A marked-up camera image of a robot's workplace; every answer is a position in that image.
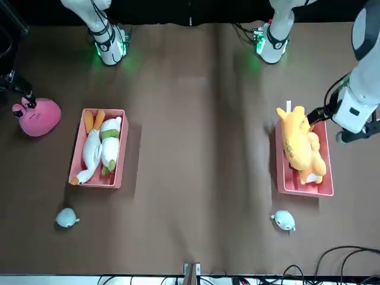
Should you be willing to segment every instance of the yellow stuffed animal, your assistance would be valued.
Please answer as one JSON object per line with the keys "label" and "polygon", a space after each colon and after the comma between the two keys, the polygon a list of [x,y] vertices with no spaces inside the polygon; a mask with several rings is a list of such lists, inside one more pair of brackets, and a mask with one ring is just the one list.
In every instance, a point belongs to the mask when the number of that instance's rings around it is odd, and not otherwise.
{"label": "yellow stuffed animal", "polygon": [[321,183],[326,164],[319,153],[319,138],[310,131],[305,108],[296,106],[290,113],[277,108],[283,127],[283,146],[290,165],[298,170],[301,184]]}

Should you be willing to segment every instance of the pink plastic tray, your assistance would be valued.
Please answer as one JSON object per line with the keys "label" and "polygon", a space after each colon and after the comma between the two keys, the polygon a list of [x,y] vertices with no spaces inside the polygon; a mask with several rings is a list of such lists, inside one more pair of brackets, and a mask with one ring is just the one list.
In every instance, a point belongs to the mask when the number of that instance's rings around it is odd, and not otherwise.
{"label": "pink plastic tray", "polygon": [[328,151],[326,123],[319,122],[314,126],[313,132],[319,136],[321,148],[319,153],[326,163],[326,175],[321,184],[314,182],[301,184],[298,172],[290,167],[283,150],[283,135],[281,121],[275,127],[275,148],[277,160],[277,188],[279,193],[303,195],[311,197],[333,196],[333,178],[331,176],[330,155]]}
{"label": "pink plastic tray", "polygon": [[[94,116],[96,116],[98,109],[83,109],[81,122],[79,125],[77,142],[75,143],[74,155],[72,158],[70,174],[69,174],[69,182],[86,168],[83,159],[82,159],[82,149],[84,142],[86,141],[87,134],[86,128],[84,126],[83,114],[85,111],[90,111]],[[116,170],[108,174],[106,176],[101,175],[102,162],[100,162],[98,168],[95,170],[93,177],[79,186],[85,187],[101,187],[101,188],[114,188],[119,189],[121,186],[121,179],[123,176],[123,167],[124,167],[124,157],[125,157],[125,146],[126,146],[126,138],[128,136],[128,120],[126,119],[124,110],[115,110],[115,109],[104,109],[106,113],[105,120],[115,118],[120,116],[122,118],[121,121],[121,133],[120,133],[120,147],[119,147],[119,155],[118,161],[116,162]]]}

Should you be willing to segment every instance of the white duck plush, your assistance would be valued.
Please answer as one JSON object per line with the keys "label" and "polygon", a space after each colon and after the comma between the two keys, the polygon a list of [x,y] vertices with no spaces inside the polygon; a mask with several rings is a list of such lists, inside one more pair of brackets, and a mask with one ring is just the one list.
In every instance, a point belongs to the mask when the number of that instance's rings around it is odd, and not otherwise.
{"label": "white duck plush", "polygon": [[100,142],[99,129],[105,119],[105,115],[104,110],[98,110],[94,123],[94,115],[90,111],[84,113],[85,131],[88,133],[88,136],[83,145],[82,159],[87,169],[82,170],[72,179],[70,182],[72,185],[80,185],[90,180],[100,163],[102,144]]}
{"label": "white duck plush", "polygon": [[100,136],[102,138],[102,175],[115,170],[119,153],[120,129],[121,117],[106,120],[100,127]]}

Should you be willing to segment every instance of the brown fabric surface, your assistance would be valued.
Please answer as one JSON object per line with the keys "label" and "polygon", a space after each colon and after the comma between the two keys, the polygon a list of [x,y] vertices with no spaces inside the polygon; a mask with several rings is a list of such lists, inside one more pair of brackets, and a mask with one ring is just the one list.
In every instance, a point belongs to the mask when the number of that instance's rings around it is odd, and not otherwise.
{"label": "brown fabric surface", "polygon": [[[56,100],[62,120],[47,136],[23,135],[0,113],[0,273],[312,274],[326,249],[380,247],[380,136],[345,147],[328,123],[335,195],[280,195],[273,126],[286,100],[309,112],[356,61],[351,23],[296,24],[287,53],[266,65],[228,24],[135,27],[128,56],[100,64],[84,27],[32,28],[18,70],[36,96]],[[81,110],[124,109],[131,124],[120,190],[69,186]],[[54,225],[62,205],[81,219]],[[297,231],[270,221],[289,210]],[[321,274],[338,274],[346,251]],[[355,256],[347,275],[376,273],[378,257]]]}

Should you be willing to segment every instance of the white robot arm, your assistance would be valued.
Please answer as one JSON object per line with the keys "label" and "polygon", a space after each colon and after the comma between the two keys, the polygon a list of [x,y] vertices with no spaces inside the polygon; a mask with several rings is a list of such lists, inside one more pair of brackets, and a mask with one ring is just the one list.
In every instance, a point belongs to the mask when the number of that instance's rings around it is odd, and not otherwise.
{"label": "white robot arm", "polygon": [[274,9],[272,23],[265,23],[256,32],[256,53],[269,64],[278,62],[286,50],[290,29],[295,21],[293,8],[309,5],[316,0],[270,0]]}
{"label": "white robot arm", "polygon": [[62,4],[76,13],[88,26],[94,37],[99,56],[106,65],[115,65],[126,55],[128,34],[111,25],[105,12],[111,0],[61,0]]}
{"label": "white robot arm", "polygon": [[340,82],[327,104],[308,115],[310,125],[332,119],[343,127],[343,143],[380,132],[376,108],[380,104],[380,0],[368,0],[353,24],[351,42],[358,65]]}

